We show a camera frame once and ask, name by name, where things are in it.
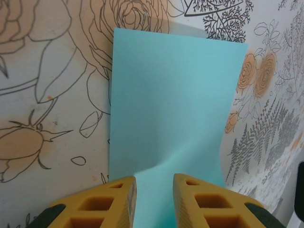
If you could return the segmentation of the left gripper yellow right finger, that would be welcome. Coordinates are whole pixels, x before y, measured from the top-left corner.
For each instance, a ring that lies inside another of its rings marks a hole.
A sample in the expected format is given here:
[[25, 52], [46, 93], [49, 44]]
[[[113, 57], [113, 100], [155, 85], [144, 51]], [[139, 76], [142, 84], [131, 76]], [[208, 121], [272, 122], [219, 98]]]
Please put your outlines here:
[[270, 228], [272, 215], [255, 199], [176, 173], [173, 177], [179, 228]]

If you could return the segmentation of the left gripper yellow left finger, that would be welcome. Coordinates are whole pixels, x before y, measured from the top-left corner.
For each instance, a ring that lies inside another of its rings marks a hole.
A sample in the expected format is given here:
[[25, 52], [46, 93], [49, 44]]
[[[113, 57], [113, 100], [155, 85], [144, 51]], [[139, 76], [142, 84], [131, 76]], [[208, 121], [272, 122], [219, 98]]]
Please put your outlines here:
[[28, 227], [131, 228], [136, 198], [136, 178], [124, 177], [54, 202]]

